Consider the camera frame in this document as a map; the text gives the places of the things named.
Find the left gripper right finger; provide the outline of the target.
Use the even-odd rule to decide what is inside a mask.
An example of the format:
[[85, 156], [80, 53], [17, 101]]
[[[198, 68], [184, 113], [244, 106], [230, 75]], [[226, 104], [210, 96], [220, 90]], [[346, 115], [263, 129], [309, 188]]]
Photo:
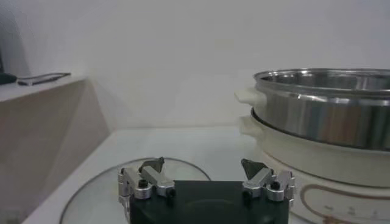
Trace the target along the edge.
[[290, 170], [275, 173], [264, 163], [245, 158], [241, 160], [241, 165], [247, 177], [242, 183], [245, 204], [249, 205], [255, 199], [265, 196], [273, 202], [287, 201], [289, 209], [293, 207], [296, 185], [295, 176]]

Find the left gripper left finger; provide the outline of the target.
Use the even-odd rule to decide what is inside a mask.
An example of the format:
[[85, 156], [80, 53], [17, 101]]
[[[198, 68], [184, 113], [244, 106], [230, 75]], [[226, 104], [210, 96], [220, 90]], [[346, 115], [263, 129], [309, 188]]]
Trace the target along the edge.
[[176, 195], [174, 180], [162, 173], [164, 157], [147, 160], [137, 168], [123, 167], [118, 172], [118, 201], [125, 212], [130, 212], [130, 200], [148, 200], [155, 192], [172, 198]]

